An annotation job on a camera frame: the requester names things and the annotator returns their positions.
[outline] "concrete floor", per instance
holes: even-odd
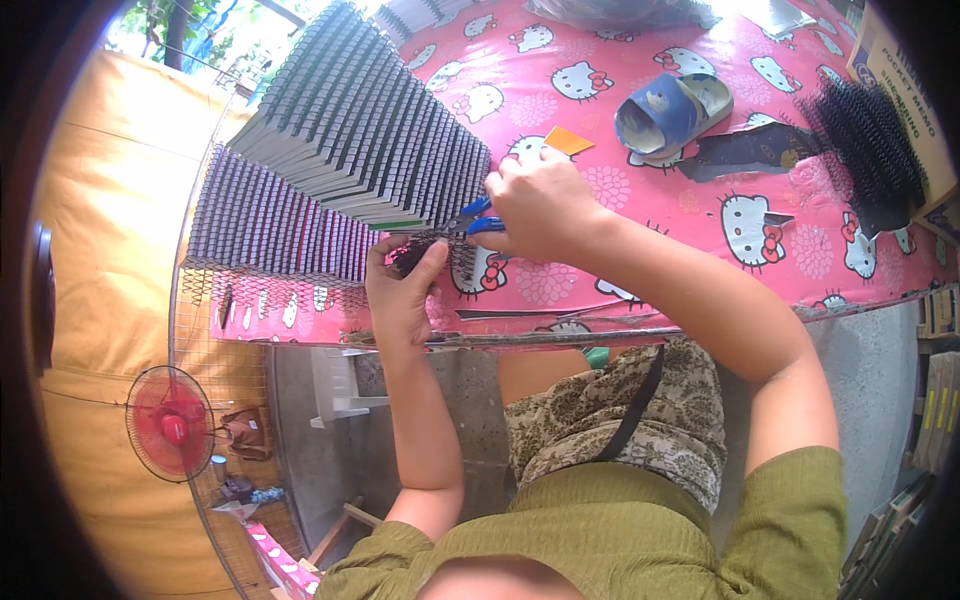
[[[867,513],[890,497],[897,481],[916,386],[917,315],[916,303],[910,302],[807,327],[840,421],[850,544]],[[386,395],[377,355],[355,360],[360,395]],[[507,446],[495,355],[449,352],[432,354],[430,361],[463,447],[467,500],[461,519],[500,512],[507,505],[503,492]],[[315,546],[343,503],[355,495],[364,496],[370,513],[386,515],[398,490],[389,407],[314,429],[309,425],[317,414],[309,349],[276,348],[273,365],[282,454],[306,543]],[[746,385],[722,368],[720,379],[730,458],[713,519],[718,551],[736,515],[750,423]],[[320,566],[345,556],[367,533],[369,529],[351,525]]]

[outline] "table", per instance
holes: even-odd
[[[696,155],[696,142],[646,164],[617,141],[617,107],[664,71],[715,74],[730,87],[732,114],[705,135],[772,120],[803,127],[797,98],[816,93],[821,78],[848,77],[852,29],[826,0],[798,0],[817,24],[778,38],[738,14],[709,30],[585,32],[542,20],[522,4],[471,5],[399,48],[413,73],[490,146],[494,166],[504,156],[538,152],[555,125],[575,132],[596,144],[571,160],[598,202],[741,266],[805,321],[896,304],[957,282],[955,251],[919,226],[858,241],[855,217],[818,156],[785,156],[785,164],[795,164],[787,173],[697,183],[677,167]],[[795,219],[764,226],[764,211]],[[428,300],[434,348],[622,346],[679,331],[642,299],[573,267],[484,249],[476,260],[486,265],[478,278],[454,264],[441,275],[440,294]],[[269,296],[279,286],[281,301],[269,302],[257,292],[266,283],[235,281],[246,293],[234,293],[224,329],[211,311],[211,336],[372,345],[362,290],[274,281]],[[214,308],[220,301],[215,295]]]

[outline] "olive green shirt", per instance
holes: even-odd
[[[782,454],[744,481],[740,512],[718,560],[710,515],[655,473],[618,463],[538,479],[504,515],[457,525],[434,544],[386,522],[323,577],[317,598],[414,598],[454,558],[520,555],[561,573],[588,600],[836,598],[846,547],[840,454]]]

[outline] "stack of spiral notebooks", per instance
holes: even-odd
[[[483,193],[491,159],[342,0],[307,26],[229,146],[379,230],[441,225]]]
[[[181,266],[337,288],[359,286],[366,274],[367,248],[377,236],[217,145]]]
[[[373,14],[373,21],[400,45],[424,27],[451,22],[471,4],[473,0],[389,0]]]

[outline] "orange paper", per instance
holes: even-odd
[[[554,127],[550,130],[550,134],[546,136],[543,143],[570,156],[594,145],[593,142],[588,139],[584,139],[574,132],[568,132],[562,127]]]

